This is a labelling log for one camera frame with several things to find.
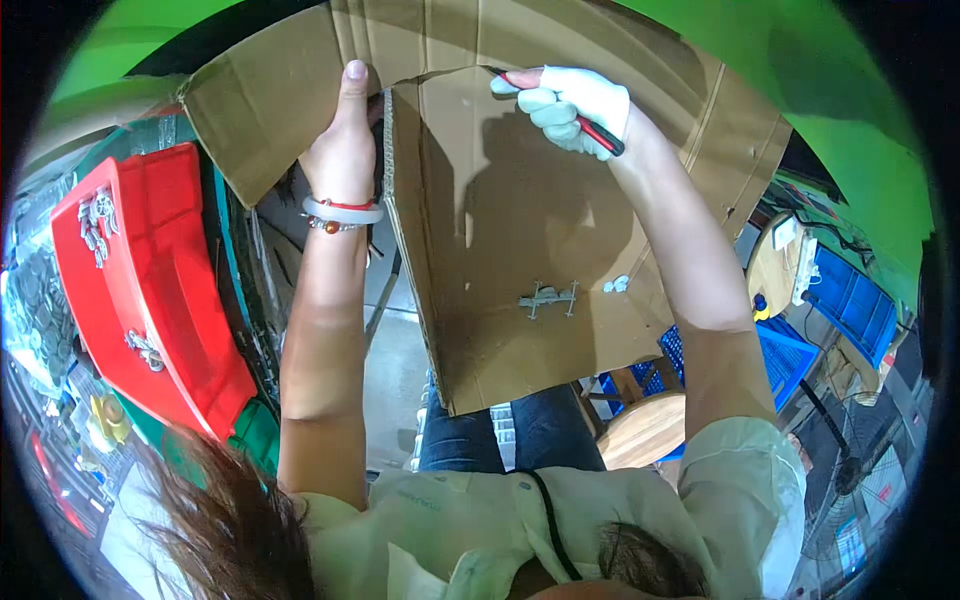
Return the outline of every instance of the white bangle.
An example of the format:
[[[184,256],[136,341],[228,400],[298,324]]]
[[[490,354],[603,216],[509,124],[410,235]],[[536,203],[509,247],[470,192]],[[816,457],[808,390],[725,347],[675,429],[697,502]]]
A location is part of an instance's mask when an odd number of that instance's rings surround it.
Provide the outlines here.
[[[336,221],[345,225],[372,225],[383,219],[383,209],[373,205],[369,209],[340,208],[332,206],[330,201],[317,201],[308,194],[303,199],[303,212],[324,221]]]

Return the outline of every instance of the cardboard box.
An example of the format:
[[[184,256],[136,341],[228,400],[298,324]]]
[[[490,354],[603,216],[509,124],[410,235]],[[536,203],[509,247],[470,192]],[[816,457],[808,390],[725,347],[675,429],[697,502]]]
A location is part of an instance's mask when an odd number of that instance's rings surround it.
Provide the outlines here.
[[[342,65],[392,87],[385,202],[444,404],[453,414],[659,354],[660,274],[608,167],[554,147],[476,65],[565,64],[626,85],[676,146],[731,240],[790,127],[717,59],[640,15],[580,0],[332,1],[198,71],[182,102],[253,206],[330,122]],[[604,282],[631,277],[623,294]],[[517,306],[579,281],[573,317]]]

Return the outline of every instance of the red plastic tray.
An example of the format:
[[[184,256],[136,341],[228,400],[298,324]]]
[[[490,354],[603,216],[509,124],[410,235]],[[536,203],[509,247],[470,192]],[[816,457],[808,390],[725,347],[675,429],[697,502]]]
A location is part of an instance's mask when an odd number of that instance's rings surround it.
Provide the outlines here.
[[[106,236],[104,268],[80,235],[80,202],[110,190],[120,233]],[[217,294],[201,221],[200,166],[193,144],[118,163],[108,158],[50,215],[67,301],[104,379],[166,424],[225,441],[256,388]],[[151,371],[127,346],[133,329],[156,345]]]

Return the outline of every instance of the blue jeans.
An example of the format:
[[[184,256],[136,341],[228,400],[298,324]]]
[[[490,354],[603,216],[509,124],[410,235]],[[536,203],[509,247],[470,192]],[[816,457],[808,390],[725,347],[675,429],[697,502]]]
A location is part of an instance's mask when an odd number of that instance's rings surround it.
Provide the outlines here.
[[[510,403],[516,430],[516,470],[572,467],[607,470],[569,385]],[[451,417],[430,377],[420,470],[503,473],[489,410]]]

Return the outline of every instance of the gloved hand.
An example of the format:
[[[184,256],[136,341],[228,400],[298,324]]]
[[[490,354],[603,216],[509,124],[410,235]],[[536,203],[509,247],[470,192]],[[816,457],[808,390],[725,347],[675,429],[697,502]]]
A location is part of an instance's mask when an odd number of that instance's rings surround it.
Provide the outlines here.
[[[547,139],[564,150],[585,152],[600,160],[611,157],[606,148],[580,131],[578,113],[623,139],[630,113],[630,93],[623,85],[612,84],[593,71],[560,66],[508,71],[506,78],[509,82],[494,77],[491,91],[519,92],[516,105],[543,129]]]

